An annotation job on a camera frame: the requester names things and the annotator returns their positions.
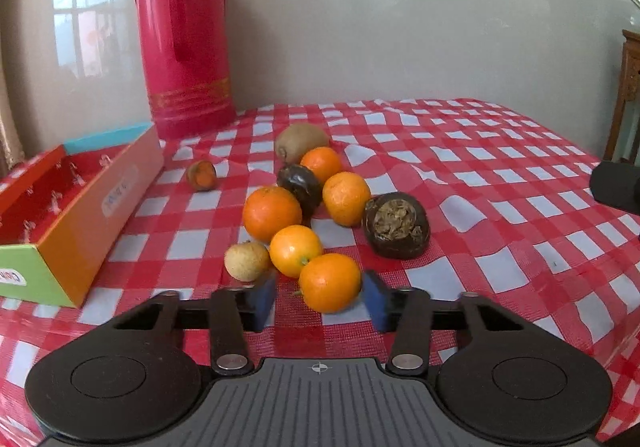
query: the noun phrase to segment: white sticker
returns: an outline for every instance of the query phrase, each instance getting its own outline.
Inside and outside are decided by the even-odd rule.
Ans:
[[[109,194],[102,201],[102,214],[105,218],[109,218],[116,212],[116,209],[122,204],[132,187],[138,182],[140,171],[137,166],[131,166],[122,175],[118,184],[111,189]]]
[[[22,274],[13,268],[0,268],[0,283],[27,286],[27,281]]]

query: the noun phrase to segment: open box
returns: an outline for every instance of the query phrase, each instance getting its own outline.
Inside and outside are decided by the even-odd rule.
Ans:
[[[0,295],[79,307],[163,164],[155,126],[38,155],[0,185]]]

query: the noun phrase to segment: red thermos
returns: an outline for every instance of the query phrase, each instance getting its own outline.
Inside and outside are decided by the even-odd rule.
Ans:
[[[225,0],[136,0],[151,115],[160,138],[231,122]]]

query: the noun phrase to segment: red and white tablecloth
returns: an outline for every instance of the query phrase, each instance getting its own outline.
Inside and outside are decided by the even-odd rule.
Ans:
[[[268,106],[226,130],[166,142],[166,166],[111,250],[80,310],[0,298],[0,431],[20,447],[41,434],[24,399],[34,361],[154,294],[177,289],[207,297],[233,284],[223,267],[232,243],[247,239],[242,205],[274,183],[273,139],[308,120],[332,136],[345,167],[372,193],[402,190],[424,205],[431,243],[423,257],[374,255],[361,229],[336,226],[320,209],[312,226],[328,249],[375,268],[393,286],[411,284],[435,299],[462,291],[492,297],[599,360],[614,383],[600,437],[640,416],[639,218],[594,202],[588,188],[596,160],[497,104],[367,101]],[[186,167],[209,158],[220,189],[195,194]],[[268,328],[247,334],[252,356],[378,356],[392,337],[372,329],[362,303],[319,315],[281,278]],[[188,332],[185,349],[208,359],[207,332]],[[455,351],[452,334],[434,339],[432,363]]]

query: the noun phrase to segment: metal screw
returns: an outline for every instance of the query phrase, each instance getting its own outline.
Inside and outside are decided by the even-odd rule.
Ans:
[[[245,367],[249,361],[243,355],[236,353],[228,353],[218,358],[216,364],[222,369],[228,369],[232,371],[234,369],[241,369]]]
[[[398,369],[418,369],[422,366],[424,361],[418,356],[412,353],[403,353],[402,355],[396,355],[391,363]]]

